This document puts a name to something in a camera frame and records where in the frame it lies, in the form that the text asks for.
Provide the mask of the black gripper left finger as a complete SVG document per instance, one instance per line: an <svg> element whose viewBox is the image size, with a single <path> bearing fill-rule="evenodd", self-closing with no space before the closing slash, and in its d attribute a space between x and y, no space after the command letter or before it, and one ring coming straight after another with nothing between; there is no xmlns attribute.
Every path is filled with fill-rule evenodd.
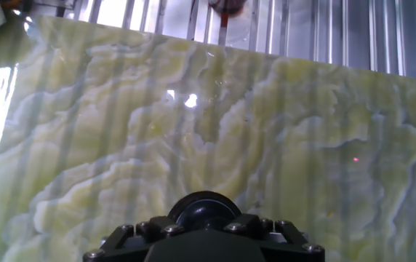
<svg viewBox="0 0 416 262"><path fill-rule="evenodd" d="M100 247L85 252L83 262L144 261L157 243L185 232L168 216L157 216L135 225L118 226Z"/></svg>

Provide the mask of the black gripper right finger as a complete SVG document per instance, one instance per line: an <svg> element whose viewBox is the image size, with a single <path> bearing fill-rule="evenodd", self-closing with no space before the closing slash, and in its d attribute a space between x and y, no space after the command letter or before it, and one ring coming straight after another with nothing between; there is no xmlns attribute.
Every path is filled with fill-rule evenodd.
<svg viewBox="0 0 416 262"><path fill-rule="evenodd" d="M325 262L323 246L309 242L288 220L273 221L257 215L242 214L224 226L224 232L248 240L264 261Z"/></svg>

